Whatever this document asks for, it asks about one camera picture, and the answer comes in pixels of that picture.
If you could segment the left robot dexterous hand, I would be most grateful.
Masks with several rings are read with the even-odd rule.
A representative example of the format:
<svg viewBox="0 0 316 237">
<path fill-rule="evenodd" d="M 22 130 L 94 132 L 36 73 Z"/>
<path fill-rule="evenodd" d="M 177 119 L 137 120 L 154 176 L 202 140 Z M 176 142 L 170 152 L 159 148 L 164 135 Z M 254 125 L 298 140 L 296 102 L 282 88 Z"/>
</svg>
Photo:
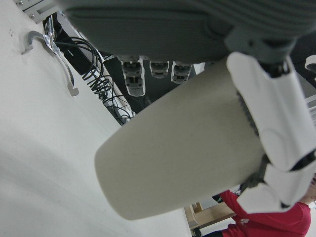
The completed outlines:
<svg viewBox="0 0 316 237">
<path fill-rule="evenodd" d="M 240 183 L 247 213 L 285 212 L 316 170 L 316 129 L 290 52 L 316 29 L 313 0 L 58 0 L 97 48 L 140 60 L 213 61 L 142 110 L 95 154 L 111 207 L 134 220 Z"/>
</svg>

